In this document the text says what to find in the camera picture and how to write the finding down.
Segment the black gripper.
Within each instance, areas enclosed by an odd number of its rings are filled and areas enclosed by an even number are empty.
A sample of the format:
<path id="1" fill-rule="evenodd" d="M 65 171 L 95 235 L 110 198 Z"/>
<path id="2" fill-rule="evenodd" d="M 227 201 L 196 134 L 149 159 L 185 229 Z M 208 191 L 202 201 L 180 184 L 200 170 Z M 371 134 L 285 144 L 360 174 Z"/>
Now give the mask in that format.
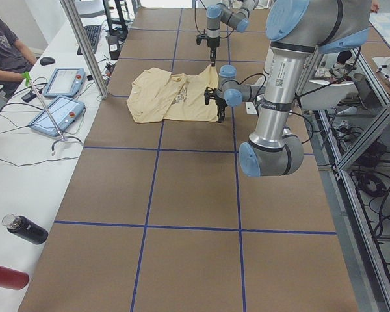
<path id="1" fill-rule="evenodd" d="M 202 40 L 207 41 L 207 47 L 210 48 L 209 58 L 211 66 L 216 66 L 216 48 L 220 46 L 220 29 L 205 30 L 203 33 L 196 36 L 196 44 L 200 45 Z"/>
<path id="2" fill-rule="evenodd" d="M 218 96 L 216 89 L 207 87 L 204 91 L 205 105 L 208 105 L 210 101 L 215 101 L 215 104 L 217 105 L 217 122 L 222 123 L 226 117 L 226 113 L 225 113 L 226 107 L 219 105 L 221 99 Z"/>

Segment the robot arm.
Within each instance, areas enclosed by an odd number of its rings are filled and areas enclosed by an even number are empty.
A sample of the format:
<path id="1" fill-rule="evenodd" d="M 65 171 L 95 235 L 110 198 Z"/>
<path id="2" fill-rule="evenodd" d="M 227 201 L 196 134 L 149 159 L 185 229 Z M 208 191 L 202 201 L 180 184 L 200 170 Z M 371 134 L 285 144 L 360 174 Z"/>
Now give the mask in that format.
<path id="1" fill-rule="evenodd" d="M 217 3 L 206 7 L 207 26 L 203 32 L 196 35 L 196 44 L 200 45 L 203 40 L 207 42 L 210 50 L 209 58 L 211 66 L 216 65 L 216 52 L 220 46 L 220 28 L 221 24 L 243 33 L 249 26 L 250 14 L 256 9 L 259 1 L 242 1 L 241 7 L 237 11 L 230 10 L 224 3 Z"/>
<path id="2" fill-rule="evenodd" d="M 239 146 L 247 176 L 286 176 L 299 169 L 303 146 L 286 122 L 305 59 L 314 52 L 362 46 L 369 35 L 370 11 L 370 1 L 276 1 L 266 21 L 273 53 L 266 85 L 240 84 L 235 67 L 221 67 L 217 87 L 204 92 L 206 101 L 216 101 L 218 117 L 224 118 L 226 107 L 244 102 L 255 103 L 258 110 L 255 130 Z"/>

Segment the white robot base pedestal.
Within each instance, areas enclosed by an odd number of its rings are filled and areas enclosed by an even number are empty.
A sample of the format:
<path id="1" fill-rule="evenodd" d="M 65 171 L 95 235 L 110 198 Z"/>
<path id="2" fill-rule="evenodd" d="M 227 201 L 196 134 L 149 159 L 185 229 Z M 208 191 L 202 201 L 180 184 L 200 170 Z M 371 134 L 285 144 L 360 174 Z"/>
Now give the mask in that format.
<path id="1" fill-rule="evenodd" d="M 245 107 L 247 115 L 257 115 L 257 110 L 253 102 L 246 102 Z"/>

